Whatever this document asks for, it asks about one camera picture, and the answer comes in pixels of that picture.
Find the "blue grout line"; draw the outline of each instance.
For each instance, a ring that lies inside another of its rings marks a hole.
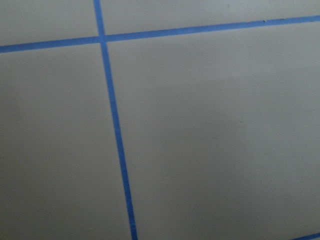
[[[173,35],[195,34],[195,33],[223,31],[223,30],[247,29],[247,28],[288,25],[288,24],[301,24],[301,23],[311,23],[311,22],[320,22],[320,15],[121,33],[121,34],[106,35],[104,36],[104,39],[106,42],[115,42],[115,41],[133,40],[133,39],[146,39],[146,38],[173,36]]]
[[[105,73],[107,89],[108,89],[108,93],[109,93],[109,101],[110,101],[110,107],[111,107],[111,113],[112,113],[112,119],[113,119],[113,127],[114,127],[117,150],[118,150],[120,168],[121,168],[122,183],[123,183],[123,188],[124,188],[126,209],[127,209],[128,218],[129,218],[131,238],[132,238],[132,240],[138,240],[136,220],[135,220],[134,208],[133,208],[131,191],[130,191],[125,150],[124,150],[124,144],[123,144],[121,128],[120,128],[120,121],[119,121],[119,115],[118,115],[118,109],[117,109],[114,83],[113,83],[113,78],[112,78],[112,71],[111,71],[108,46],[107,46],[105,39],[104,39],[105,29],[104,29],[104,22],[103,22],[103,16],[102,16],[102,11],[101,11],[100,0],[93,0],[93,4],[94,4],[97,28],[98,28],[98,32],[99,32],[99,41],[100,41],[100,46],[101,46],[104,73]]]
[[[312,239],[316,239],[316,238],[320,238],[320,232],[312,234],[312,235],[308,235],[308,236],[302,236],[302,237],[298,237],[292,240],[312,240]]]
[[[40,41],[40,42],[32,42],[32,43],[22,43],[22,44],[0,46],[0,54],[26,51],[26,50],[58,48],[58,47],[65,47],[65,46],[75,46],[75,45],[83,45],[83,44],[97,44],[97,43],[99,43],[98,36],[63,39],[63,40],[53,40],[53,41]]]

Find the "vertical blue line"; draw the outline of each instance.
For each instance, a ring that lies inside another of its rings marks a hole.
[[[135,220],[134,208],[132,204],[126,157],[125,157],[125,151],[124,151],[124,144],[122,140],[121,128],[120,128],[120,122],[119,122],[119,116],[118,116],[116,94],[115,94],[114,83],[112,78],[108,46],[105,41],[105,28],[104,28],[100,0],[93,0],[93,4],[94,4],[95,17],[96,17],[96,24],[97,24],[98,33],[99,33],[99,42],[100,42],[101,53],[102,53],[104,74],[105,74],[107,89],[109,93],[109,101],[110,101],[113,127],[114,127],[117,150],[118,150],[120,168],[121,168],[122,182],[124,187],[126,209],[129,217],[131,237],[132,237],[132,240],[138,240],[136,220]]]

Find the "blue tape strip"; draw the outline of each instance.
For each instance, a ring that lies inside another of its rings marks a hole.
[[[0,54],[9,53],[9,52],[26,51],[26,50],[48,49],[48,48],[58,48],[58,47],[65,47],[65,46],[97,44],[97,43],[99,43],[98,36],[81,37],[81,38],[64,39],[64,40],[53,40],[53,41],[40,41],[40,42],[0,46]]]
[[[133,40],[133,39],[146,39],[146,38],[164,37],[164,36],[172,36],[172,35],[195,34],[195,33],[222,31],[222,30],[247,29],[247,28],[257,28],[257,27],[276,26],[276,25],[301,24],[301,23],[310,23],[310,22],[319,22],[319,21],[320,21],[320,15],[303,16],[303,17],[283,18],[283,19],[236,22],[236,23],[207,25],[207,26],[193,26],[193,27],[173,28],[173,29],[165,29],[165,30],[121,33],[121,34],[106,35],[104,36],[104,39],[106,42],[115,42],[115,41]]]
[[[312,240],[312,239],[316,239],[316,238],[320,238],[320,232],[312,234],[312,235],[308,235],[308,236],[302,236],[302,237],[298,237],[292,240]]]
[[[101,11],[100,0],[93,0],[93,3],[94,3],[94,10],[95,10],[95,16],[96,16],[96,23],[97,23],[98,32],[99,32],[99,41],[101,45],[104,73],[105,73],[105,78],[106,78],[106,83],[107,83],[107,88],[109,93],[109,101],[110,101],[113,127],[114,127],[115,139],[117,144],[120,168],[121,168],[122,182],[124,187],[126,209],[129,217],[131,237],[132,237],[132,240],[138,240],[136,220],[134,215],[134,207],[133,207],[131,191],[130,191],[126,157],[125,157],[125,151],[124,151],[124,144],[122,140],[120,122],[119,122],[116,94],[115,94],[113,77],[111,72],[108,46],[104,39],[105,29],[104,29],[104,22],[103,22],[103,16]]]

